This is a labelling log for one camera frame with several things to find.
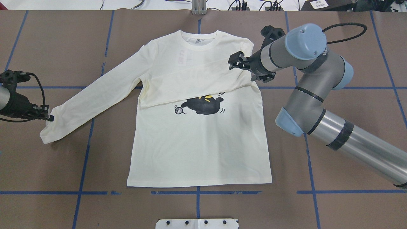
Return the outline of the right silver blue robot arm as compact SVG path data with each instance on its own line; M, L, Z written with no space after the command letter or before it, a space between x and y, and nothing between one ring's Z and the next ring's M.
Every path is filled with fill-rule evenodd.
M322 107L330 91L344 88L354 75L352 66L330 51L324 30L308 23L285 33L268 25L261 35L264 40L260 50L249 57L238 51L230 55L228 64L230 70L250 71L253 80L264 83L289 67L303 73L276 124L293 136L308 134L319 139L405 190L406 152Z

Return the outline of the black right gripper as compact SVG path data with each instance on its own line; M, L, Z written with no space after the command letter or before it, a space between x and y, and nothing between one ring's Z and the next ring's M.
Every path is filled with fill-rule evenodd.
M261 51L257 51L252 56L246 58L242 51L238 51L230 55L229 60L229 70L238 68L245 71L250 71L253 73L252 81L258 80L263 83L268 83L274 80L276 72L271 72L267 70L261 61Z

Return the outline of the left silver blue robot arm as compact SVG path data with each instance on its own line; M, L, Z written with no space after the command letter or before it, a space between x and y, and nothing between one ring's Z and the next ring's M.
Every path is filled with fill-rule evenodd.
M11 123L23 123L35 119L54 121L54 116L49 113L49 105L37 105L29 99L16 92L16 89L1 86L1 109L3 116L14 118L14 120L1 118L2 121Z

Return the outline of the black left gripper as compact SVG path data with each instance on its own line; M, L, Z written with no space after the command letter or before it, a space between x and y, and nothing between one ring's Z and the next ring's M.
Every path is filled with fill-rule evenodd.
M54 121L53 115L48 115L49 105L37 106L21 94L12 94L6 104L6 116L20 119L42 119L49 122Z

